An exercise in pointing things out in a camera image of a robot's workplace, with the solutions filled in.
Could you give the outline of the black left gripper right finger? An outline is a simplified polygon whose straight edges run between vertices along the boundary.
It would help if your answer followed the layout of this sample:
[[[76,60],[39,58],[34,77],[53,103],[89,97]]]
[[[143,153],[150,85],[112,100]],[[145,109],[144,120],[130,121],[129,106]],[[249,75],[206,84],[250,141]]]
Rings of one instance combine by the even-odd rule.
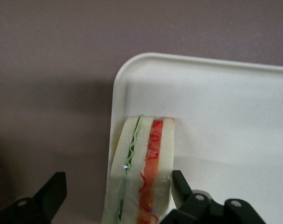
[[[200,190],[192,190],[180,170],[172,171],[176,208],[171,210],[162,224],[262,224],[256,210],[241,199],[227,199],[224,204],[215,202]]]

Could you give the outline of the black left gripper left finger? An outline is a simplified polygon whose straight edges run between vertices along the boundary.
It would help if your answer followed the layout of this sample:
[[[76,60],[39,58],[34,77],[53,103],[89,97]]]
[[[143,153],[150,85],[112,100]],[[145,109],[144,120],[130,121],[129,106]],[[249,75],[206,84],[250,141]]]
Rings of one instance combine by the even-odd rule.
[[[0,211],[0,224],[50,224],[67,196],[65,172],[56,172],[33,197]]]

